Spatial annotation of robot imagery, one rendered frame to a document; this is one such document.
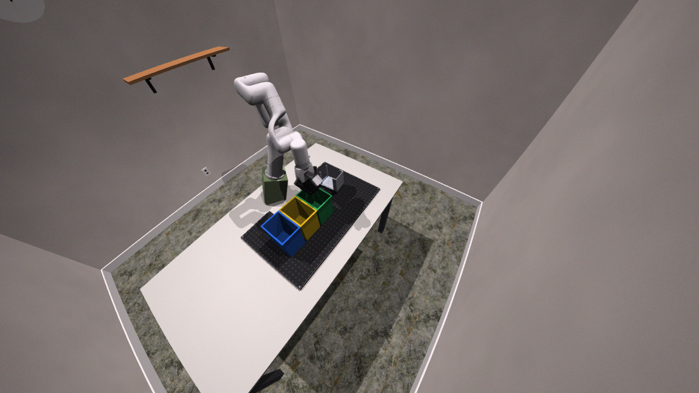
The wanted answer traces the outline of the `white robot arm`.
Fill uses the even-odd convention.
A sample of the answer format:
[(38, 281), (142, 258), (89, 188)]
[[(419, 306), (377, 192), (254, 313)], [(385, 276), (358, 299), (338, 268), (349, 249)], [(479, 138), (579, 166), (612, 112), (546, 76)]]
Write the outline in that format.
[[(299, 132), (294, 132), (282, 100), (273, 83), (269, 82), (269, 77), (264, 73), (245, 75), (235, 78), (234, 87), (248, 104), (254, 105), (260, 121), (265, 128), (269, 128), (266, 136), (268, 162), (265, 164), (265, 175), (273, 180), (281, 179), (285, 175), (282, 171), (283, 155), (289, 150), (292, 150), (297, 168), (309, 166), (310, 155), (306, 142)], [(275, 129), (275, 126), (279, 128)]]

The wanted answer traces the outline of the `blue open-top bin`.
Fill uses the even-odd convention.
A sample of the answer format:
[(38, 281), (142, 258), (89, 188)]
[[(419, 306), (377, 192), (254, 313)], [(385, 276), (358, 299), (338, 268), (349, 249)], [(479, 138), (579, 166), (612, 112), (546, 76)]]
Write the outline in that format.
[(265, 230), (265, 233), (267, 232), (270, 238), (273, 237), (273, 240), (275, 240), (273, 242), (291, 257), (306, 243), (304, 236), (300, 232), (300, 226), (291, 221), (289, 217), (284, 216), (280, 211), (275, 212), (260, 227)]

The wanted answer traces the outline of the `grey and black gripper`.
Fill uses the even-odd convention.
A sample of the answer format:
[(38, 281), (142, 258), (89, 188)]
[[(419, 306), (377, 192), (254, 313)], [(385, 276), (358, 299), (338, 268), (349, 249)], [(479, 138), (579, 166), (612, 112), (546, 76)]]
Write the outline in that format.
[[(313, 169), (313, 168), (314, 168), (314, 169)], [(311, 161), (310, 161), (309, 166), (307, 166), (306, 168), (297, 168), (297, 167), (295, 166), (295, 167), (294, 167), (294, 171), (295, 171), (295, 178), (296, 178), (296, 179), (295, 179), (294, 185), (295, 185), (295, 186), (299, 186), (299, 187), (300, 187), (300, 190), (304, 190), (304, 191), (305, 191), (304, 182), (307, 181), (309, 177), (304, 176), (304, 173), (307, 172), (307, 171), (310, 171), (310, 172), (312, 172), (313, 174), (316, 174), (316, 170), (317, 170), (317, 167), (316, 167), (316, 166), (312, 166)], [(299, 183), (299, 184), (298, 184), (298, 183)]]

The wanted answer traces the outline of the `yellow bin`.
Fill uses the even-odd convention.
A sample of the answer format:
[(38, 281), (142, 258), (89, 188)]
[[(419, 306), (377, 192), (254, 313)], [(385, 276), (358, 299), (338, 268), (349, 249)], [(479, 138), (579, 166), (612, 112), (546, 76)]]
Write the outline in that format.
[(279, 211), (300, 226), (300, 232), (306, 240), (311, 238), (320, 228), (316, 209), (296, 196), (289, 200)]

